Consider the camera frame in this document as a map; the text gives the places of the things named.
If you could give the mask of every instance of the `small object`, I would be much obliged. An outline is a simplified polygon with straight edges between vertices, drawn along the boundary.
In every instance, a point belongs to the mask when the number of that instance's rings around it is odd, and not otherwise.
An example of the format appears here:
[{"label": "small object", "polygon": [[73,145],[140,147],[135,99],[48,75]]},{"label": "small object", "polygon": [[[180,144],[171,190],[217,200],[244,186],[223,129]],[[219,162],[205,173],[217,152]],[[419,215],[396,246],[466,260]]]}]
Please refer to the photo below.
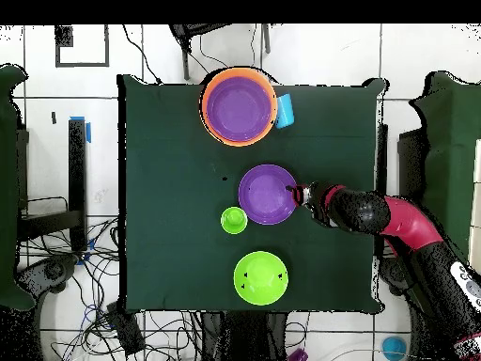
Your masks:
[{"label": "small object", "polygon": [[308,357],[309,356],[303,349],[297,348],[287,357],[287,361],[307,361]]},{"label": "small object", "polygon": [[85,124],[85,140],[87,143],[92,142],[91,133],[90,133],[90,122]]},{"label": "small object", "polygon": [[223,211],[221,225],[225,232],[229,234],[239,234],[247,226],[247,214],[241,208],[232,206]]},{"label": "small object", "polygon": [[387,337],[382,342],[382,350],[389,361],[399,361],[406,354],[406,342],[402,337]]},{"label": "small object", "polygon": [[125,354],[129,356],[143,351],[146,348],[146,340],[140,331],[135,312],[120,308],[118,302],[108,305],[107,310],[106,319],[112,325],[112,329],[116,330]]},{"label": "small object", "polygon": [[54,27],[55,46],[73,47],[73,26],[56,25]]},{"label": "small object", "polygon": [[200,116],[214,138],[228,146],[248,146],[264,137],[274,124],[275,92],[256,69],[229,68],[206,85]]},{"label": "small object", "polygon": [[239,203],[247,216],[261,225],[274,225],[286,220],[296,204],[286,188],[296,181],[284,168],[259,165],[249,170],[239,184]]},{"label": "small object", "polygon": [[91,253],[90,253],[90,252],[85,252],[85,253],[84,253],[84,256],[82,257],[82,259],[80,259],[79,261],[77,261],[77,265],[78,265],[78,266],[83,266],[83,265],[84,265],[84,262],[90,259],[90,256],[91,256]]},{"label": "small object", "polygon": [[292,102],[290,94],[277,97],[277,119],[275,120],[275,127],[282,129],[294,123],[294,111],[292,110]]},{"label": "small object", "polygon": [[286,291],[287,268],[275,255],[257,251],[244,256],[234,270],[234,287],[251,305],[266,306]]}]

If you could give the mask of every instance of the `table surface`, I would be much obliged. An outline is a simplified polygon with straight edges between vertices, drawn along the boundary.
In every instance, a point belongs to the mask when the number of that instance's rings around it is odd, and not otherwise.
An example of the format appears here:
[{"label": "table surface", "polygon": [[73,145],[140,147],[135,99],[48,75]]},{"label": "table surface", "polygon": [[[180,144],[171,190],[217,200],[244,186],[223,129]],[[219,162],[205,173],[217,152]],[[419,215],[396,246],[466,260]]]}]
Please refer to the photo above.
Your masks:
[{"label": "table surface", "polygon": [[[220,217],[238,205],[242,176],[261,164],[284,167],[297,183],[372,190],[381,79],[275,86],[278,96],[290,93],[295,123],[244,148],[207,133],[202,86],[148,86],[128,75],[124,84],[128,309],[380,311],[371,297],[372,237],[323,228],[306,209],[274,226],[249,221],[238,235],[226,234]],[[237,262],[256,250],[287,266],[287,291],[269,306],[249,305],[234,290]]]}]

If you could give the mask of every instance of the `tape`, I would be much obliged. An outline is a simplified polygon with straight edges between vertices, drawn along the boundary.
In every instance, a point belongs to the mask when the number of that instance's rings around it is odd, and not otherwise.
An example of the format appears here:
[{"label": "tape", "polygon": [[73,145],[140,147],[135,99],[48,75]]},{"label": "tape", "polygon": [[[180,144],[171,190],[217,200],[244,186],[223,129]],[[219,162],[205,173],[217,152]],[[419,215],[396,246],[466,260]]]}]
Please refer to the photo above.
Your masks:
[{"label": "tape", "polygon": [[[85,121],[85,117],[70,117],[70,120],[83,120],[83,121]],[[90,122],[85,124],[85,140],[86,140],[87,143],[92,142]]]},{"label": "tape", "polygon": [[92,254],[91,254],[90,252],[85,252],[85,253],[84,253],[84,260],[79,260],[79,261],[77,261],[77,266],[82,266],[82,265],[84,265],[84,261],[89,260],[91,255],[92,255]]},{"label": "tape", "polygon": [[90,137],[90,122],[85,124],[85,138],[87,143],[91,143],[91,137]]}]

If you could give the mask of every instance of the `small green cup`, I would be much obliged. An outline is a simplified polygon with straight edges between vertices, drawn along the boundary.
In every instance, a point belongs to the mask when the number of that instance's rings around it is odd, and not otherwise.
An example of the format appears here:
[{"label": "small green cup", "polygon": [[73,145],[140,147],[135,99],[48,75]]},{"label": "small green cup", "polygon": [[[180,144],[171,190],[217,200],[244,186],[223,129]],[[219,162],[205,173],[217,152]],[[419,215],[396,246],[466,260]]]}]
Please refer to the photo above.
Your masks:
[{"label": "small green cup", "polygon": [[247,227],[247,214],[237,206],[227,208],[222,213],[221,226],[229,234],[239,234]]}]

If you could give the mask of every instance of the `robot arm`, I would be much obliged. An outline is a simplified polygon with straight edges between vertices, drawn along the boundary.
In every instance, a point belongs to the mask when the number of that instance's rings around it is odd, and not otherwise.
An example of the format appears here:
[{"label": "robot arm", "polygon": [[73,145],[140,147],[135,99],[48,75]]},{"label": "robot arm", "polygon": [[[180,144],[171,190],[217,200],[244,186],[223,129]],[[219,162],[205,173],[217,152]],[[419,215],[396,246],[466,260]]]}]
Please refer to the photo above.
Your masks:
[{"label": "robot arm", "polygon": [[402,242],[398,253],[429,302],[439,327],[463,360],[481,361],[481,278],[461,264],[430,220],[409,201],[343,185],[312,183],[293,191],[326,227]]}]

